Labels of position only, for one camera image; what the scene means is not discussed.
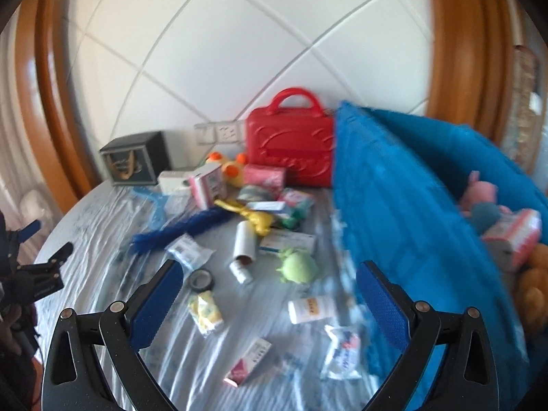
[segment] black tape roll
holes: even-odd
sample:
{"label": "black tape roll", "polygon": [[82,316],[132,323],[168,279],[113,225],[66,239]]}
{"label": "black tape roll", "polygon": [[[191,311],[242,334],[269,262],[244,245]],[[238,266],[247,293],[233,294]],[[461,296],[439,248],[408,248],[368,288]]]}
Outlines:
{"label": "black tape roll", "polygon": [[215,280],[211,272],[206,269],[198,269],[188,277],[188,286],[197,294],[213,289]]}

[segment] orange label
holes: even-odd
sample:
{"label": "orange label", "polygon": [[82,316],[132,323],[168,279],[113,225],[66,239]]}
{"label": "orange label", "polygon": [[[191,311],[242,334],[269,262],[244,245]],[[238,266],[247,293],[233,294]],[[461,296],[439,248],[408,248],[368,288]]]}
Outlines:
{"label": "orange label", "polygon": [[320,314],[320,310],[318,309],[318,301],[315,298],[307,298],[306,304],[308,305],[310,315]]}

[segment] black gift box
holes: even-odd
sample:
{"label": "black gift box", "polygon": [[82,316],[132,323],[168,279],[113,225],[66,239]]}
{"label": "black gift box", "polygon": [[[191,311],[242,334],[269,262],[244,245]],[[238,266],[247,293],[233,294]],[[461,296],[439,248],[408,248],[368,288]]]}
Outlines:
{"label": "black gift box", "polygon": [[99,150],[113,185],[156,185],[171,170],[162,131],[119,137]]}

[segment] metal bolt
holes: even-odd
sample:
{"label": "metal bolt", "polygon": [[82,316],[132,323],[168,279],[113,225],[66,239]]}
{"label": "metal bolt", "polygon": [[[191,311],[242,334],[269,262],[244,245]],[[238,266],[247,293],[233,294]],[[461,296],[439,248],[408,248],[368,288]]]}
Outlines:
{"label": "metal bolt", "polygon": [[419,312],[428,312],[430,310],[430,305],[426,301],[417,301],[415,303],[415,309]]}
{"label": "metal bolt", "polygon": [[61,311],[61,318],[64,318],[64,319],[70,318],[72,317],[72,313],[73,313],[73,310],[70,309],[70,307],[68,307],[67,309],[63,309]]}
{"label": "metal bolt", "polygon": [[121,312],[122,310],[124,310],[124,307],[124,303],[122,303],[121,301],[115,301],[110,305],[110,311],[114,313]]}
{"label": "metal bolt", "polygon": [[470,315],[470,317],[472,318],[479,318],[480,312],[475,307],[471,307],[470,309],[468,309],[468,315]]}

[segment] paper roll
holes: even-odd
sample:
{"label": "paper roll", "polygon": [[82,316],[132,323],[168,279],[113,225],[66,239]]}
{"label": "paper roll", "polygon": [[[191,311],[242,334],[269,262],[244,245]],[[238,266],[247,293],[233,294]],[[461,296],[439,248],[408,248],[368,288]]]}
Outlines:
{"label": "paper roll", "polygon": [[242,221],[236,228],[234,242],[234,259],[243,265],[251,264],[257,255],[257,236],[253,225],[249,221]]}

